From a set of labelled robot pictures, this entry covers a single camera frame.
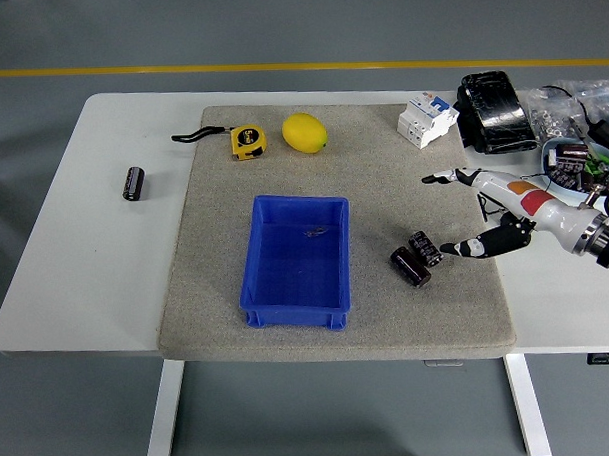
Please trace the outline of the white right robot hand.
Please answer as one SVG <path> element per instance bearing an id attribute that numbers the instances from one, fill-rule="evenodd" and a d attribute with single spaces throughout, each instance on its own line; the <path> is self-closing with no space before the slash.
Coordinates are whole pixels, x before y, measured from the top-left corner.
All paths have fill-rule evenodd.
<path id="1" fill-rule="evenodd" d="M 572 207 L 522 178 L 483 169 L 451 169 L 422 179 L 424 184 L 458 182 L 499 203 L 515 219 L 440 251 L 461 257 L 492 258 L 525 247 L 533 230 L 554 234 L 564 251 L 584 254 L 598 237 L 605 216 L 594 208 Z"/>

